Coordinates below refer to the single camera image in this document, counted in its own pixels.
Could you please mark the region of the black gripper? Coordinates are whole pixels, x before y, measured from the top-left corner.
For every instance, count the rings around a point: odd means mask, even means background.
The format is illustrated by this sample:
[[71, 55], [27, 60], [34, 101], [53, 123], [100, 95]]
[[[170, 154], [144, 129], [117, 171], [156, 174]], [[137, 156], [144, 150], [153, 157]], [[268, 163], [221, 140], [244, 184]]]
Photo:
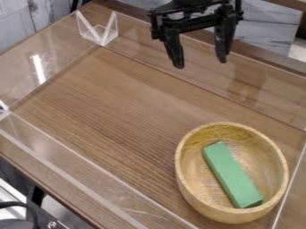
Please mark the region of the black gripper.
[[220, 62], [228, 62], [232, 52], [236, 28], [244, 19], [242, 0], [170, 0], [153, 8], [153, 39], [165, 41], [165, 48], [173, 65], [185, 68], [185, 52], [180, 33], [214, 27], [216, 54]]

